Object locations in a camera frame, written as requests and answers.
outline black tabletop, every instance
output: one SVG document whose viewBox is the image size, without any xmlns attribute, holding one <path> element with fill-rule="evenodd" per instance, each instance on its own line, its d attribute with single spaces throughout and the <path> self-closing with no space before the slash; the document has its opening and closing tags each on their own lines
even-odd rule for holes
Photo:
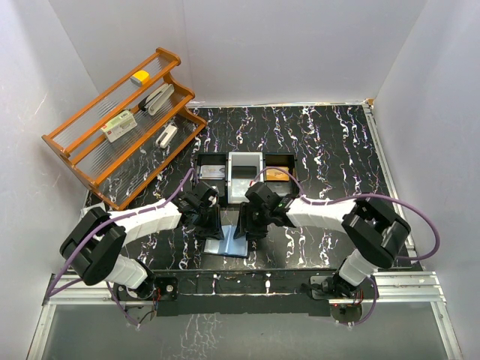
<svg viewBox="0 0 480 360">
<path fill-rule="evenodd" d="M 199 152 L 294 153 L 298 179 L 314 199 L 389 193 L 361 105 L 202 108 L 195 113 L 208 121 L 208 127 L 129 209 L 168 197 Z M 236 224 L 237 217 L 237 210 L 226 209 L 222 224 Z M 124 253 L 155 270 L 334 269 L 353 249 L 348 236 L 340 232 L 269 226 L 268 236 L 250 245 L 248 259 L 223 257 L 202 253 L 193 228 L 183 226 L 140 238 Z"/>
</svg>

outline aluminum frame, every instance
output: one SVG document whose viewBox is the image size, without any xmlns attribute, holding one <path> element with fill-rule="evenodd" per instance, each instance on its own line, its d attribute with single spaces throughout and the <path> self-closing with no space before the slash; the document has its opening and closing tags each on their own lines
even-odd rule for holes
<svg viewBox="0 0 480 360">
<path fill-rule="evenodd" d="M 262 104 L 264 106 L 313 106 L 313 105 L 362 105 L 367 119 L 373 144 L 379 157 L 380 166 L 385 176 L 388 191 L 392 197 L 398 198 L 395 184 L 386 161 L 383 147 L 377 132 L 377 125 L 371 108 L 366 102 L 352 103 L 280 103 L 280 104 Z M 396 211 L 404 217 L 402 208 L 394 205 Z M 407 239 L 406 248 L 410 256 L 416 256 L 415 245 L 411 236 Z M 375 274 L 376 282 L 379 288 L 378 302 L 430 302 L 435 316 L 436 324 L 442 338 L 448 359 L 462 360 L 460 347 L 458 346 L 455 332 L 452 328 L 448 312 L 446 310 L 446 300 L 443 295 L 442 287 L 438 281 L 437 274 L 434 271 L 386 271 Z M 64 275 L 58 282 L 57 287 L 65 285 L 67 282 L 77 279 L 77 275 Z M 251 294 L 256 296 L 274 296 L 272 294 Z M 351 300 L 332 299 L 330 304 L 350 303 Z M 150 301 L 125 301 L 125 305 L 147 305 L 151 306 Z M 56 305 L 115 305 L 111 301 L 110 292 L 107 285 L 102 282 L 95 286 L 86 286 L 84 283 L 77 283 L 70 288 L 54 295 L 46 301 L 40 314 L 37 329 L 34 334 L 31 348 L 28 352 L 28 360 L 41 360 L 50 333 L 52 322 L 55 316 Z"/>
</svg>

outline blue object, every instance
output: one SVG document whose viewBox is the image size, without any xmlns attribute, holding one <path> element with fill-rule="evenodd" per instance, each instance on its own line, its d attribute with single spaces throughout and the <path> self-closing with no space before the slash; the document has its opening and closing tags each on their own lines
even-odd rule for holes
<svg viewBox="0 0 480 360">
<path fill-rule="evenodd" d="M 235 225 L 223 225 L 224 240 L 207 238 L 203 252 L 207 254 L 223 255 L 224 257 L 248 257 L 247 237 L 233 238 Z"/>
</svg>

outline white wall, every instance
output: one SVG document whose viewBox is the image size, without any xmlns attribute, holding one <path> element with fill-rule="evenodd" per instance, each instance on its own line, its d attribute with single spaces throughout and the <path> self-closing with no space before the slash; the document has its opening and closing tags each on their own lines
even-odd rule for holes
<svg viewBox="0 0 480 360">
<path fill-rule="evenodd" d="M 400 197 L 439 227 L 437 271 L 466 359 L 480 343 L 480 3 L 430 0 L 377 99 L 375 116 Z M 420 253 L 432 235 L 409 217 Z"/>
<path fill-rule="evenodd" d="M 425 0 L 50 3 L 99 91 L 162 46 L 196 102 L 264 104 L 376 96 Z"/>
<path fill-rule="evenodd" d="M 24 359 L 86 190 L 41 139 L 96 94 L 47 0 L 0 1 L 0 359 Z"/>
</svg>

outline wooden rack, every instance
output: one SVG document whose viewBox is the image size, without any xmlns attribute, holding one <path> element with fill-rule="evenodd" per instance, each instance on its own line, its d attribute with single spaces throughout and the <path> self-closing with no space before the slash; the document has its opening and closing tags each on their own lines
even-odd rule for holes
<svg viewBox="0 0 480 360">
<path fill-rule="evenodd" d="M 186 107 L 194 92 L 170 74 L 178 65 L 177 55 L 158 48 L 52 133 L 42 136 L 75 176 L 116 210 L 124 209 L 206 126 L 203 118 Z M 140 70 L 147 71 L 150 80 L 138 87 L 130 77 Z M 155 115 L 140 110 L 138 103 L 164 83 L 173 84 L 175 90 L 169 100 Z M 101 127 L 125 109 L 133 113 L 137 126 L 109 142 Z M 155 140 L 168 124 L 174 124 L 178 133 L 167 149 L 160 149 Z"/>
</svg>

